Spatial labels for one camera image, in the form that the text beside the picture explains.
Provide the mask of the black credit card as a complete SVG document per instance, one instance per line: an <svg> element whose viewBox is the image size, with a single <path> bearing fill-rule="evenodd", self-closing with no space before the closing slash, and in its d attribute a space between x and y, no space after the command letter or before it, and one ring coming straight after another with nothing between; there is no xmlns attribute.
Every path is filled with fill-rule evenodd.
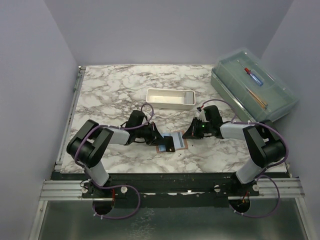
<svg viewBox="0 0 320 240"><path fill-rule="evenodd" d="M174 145L174 139L172 136L164 136L164 145L165 145L165 151L166 152L175 152L175 145Z"/></svg>

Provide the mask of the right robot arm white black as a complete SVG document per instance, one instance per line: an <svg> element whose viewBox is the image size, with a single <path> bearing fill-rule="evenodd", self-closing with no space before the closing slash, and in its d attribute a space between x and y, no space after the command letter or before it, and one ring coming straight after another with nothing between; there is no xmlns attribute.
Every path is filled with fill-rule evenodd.
<svg viewBox="0 0 320 240"><path fill-rule="evenodd" d="M230 191L241 196L248 190L248 184L264 172L272 163L284 160L288 148L279 132L274 129L273 122L235 123L223 121L218 107L209 105L199 107L199 116L194 117L183 139L203 139L215 137L218 139L244 140L247 144L250 158L237 170L230 183Z"/></svg>

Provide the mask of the tan leather card holder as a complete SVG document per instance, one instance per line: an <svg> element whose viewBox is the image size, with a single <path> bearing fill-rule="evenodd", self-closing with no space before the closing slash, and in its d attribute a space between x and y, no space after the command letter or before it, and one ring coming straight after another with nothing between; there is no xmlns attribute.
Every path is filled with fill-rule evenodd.
<svg viewBox="0 0 320 240"><path fill-rule="evenodd" d="M187 140L182 138L185 132L183 130L174 131L174 132L167 132L162 133L161 136L168 140L167 144L157 145L156 152L157 153L164 153L164 152L176 152L179 150L186 150L188 149Z"/></svg>

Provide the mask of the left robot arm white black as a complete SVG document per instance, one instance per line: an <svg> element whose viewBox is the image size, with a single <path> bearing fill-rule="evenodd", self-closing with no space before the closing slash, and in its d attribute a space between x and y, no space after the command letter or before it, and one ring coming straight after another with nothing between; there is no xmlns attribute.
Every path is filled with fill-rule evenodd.
<svg viewBox="0 0 320 240"><path fill-rule="evenodd" d="M162 136L155 123L148 121L141 110L134 110L124 129L100 125L94 120L87 120L75 136L69 141L66 152L82 167L95 182L93 191L101 198L107 197L111 185L107 182L109 174L101 161L108 145L130 145L136 139L143 139L148 146L163 145L167 150L172 138Z"/></svg>

